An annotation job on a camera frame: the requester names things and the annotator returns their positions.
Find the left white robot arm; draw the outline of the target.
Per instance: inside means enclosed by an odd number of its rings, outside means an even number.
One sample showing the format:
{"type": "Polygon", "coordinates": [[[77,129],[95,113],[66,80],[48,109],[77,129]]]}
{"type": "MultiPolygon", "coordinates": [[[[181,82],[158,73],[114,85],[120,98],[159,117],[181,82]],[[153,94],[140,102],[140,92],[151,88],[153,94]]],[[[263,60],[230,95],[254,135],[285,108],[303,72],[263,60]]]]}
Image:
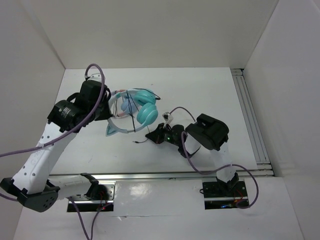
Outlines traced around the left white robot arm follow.
{"type": "Polygon", "coordinates": [[[105,191],[106,188],[100,187],[98,180],[88,173],[57,180],[49,179],[49,175],[79,132],[74,127],[83,128],[112,116],[108,105],[110,98],[111,92],[106,85],[85,80],[79,92],[58,101],[47,117],[36,150],[13,177],[1,181],[1,188],[24,207],[39,213],[47,211],[57,200],[72,196],[92,200],[100,191],[105,191]]]}

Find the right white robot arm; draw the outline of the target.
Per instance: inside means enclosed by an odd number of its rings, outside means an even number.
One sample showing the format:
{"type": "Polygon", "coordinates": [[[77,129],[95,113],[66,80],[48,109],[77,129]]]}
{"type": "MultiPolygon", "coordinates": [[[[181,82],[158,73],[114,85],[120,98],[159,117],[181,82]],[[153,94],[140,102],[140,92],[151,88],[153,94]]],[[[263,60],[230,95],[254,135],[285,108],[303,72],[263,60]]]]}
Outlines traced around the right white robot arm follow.
{"type": "Polygon", "coordinates": [[[181,124],[170,126],[167,122],[160,123],[145,137],[157,145],[167,142],[176,146],[196,173],[203,176],[216,174],[220,194],[230,196],[236,189],[239,176],[228,157],[229,131],[223,121],[202,113],[186,127],[181,124]],[[214,170],[199,170],[192,162],[192,157],[201,148],[209,151],[213,157],[214,170]]]}

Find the teal cat ear headphones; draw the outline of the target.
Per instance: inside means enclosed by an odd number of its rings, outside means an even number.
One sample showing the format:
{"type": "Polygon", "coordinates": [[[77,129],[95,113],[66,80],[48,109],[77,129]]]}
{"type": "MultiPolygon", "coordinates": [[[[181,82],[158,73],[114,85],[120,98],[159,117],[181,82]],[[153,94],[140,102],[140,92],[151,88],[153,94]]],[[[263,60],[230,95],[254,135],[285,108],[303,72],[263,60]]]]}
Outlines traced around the teal cat ear headphones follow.
{"type": "Polygon", "coordinates": [[[146,88],[130,88],[115,90],[108,101],[110,107],[116,107],[118,100],[122,100],[121,111],[107,120],[105,135],[110,137],[117,133],[136,133],[148,127],[158,118],[156,102],[161,97],[146,88]],[[113,119],[131,117],[133,129],[123,129],[115,125],[113,119]]]}

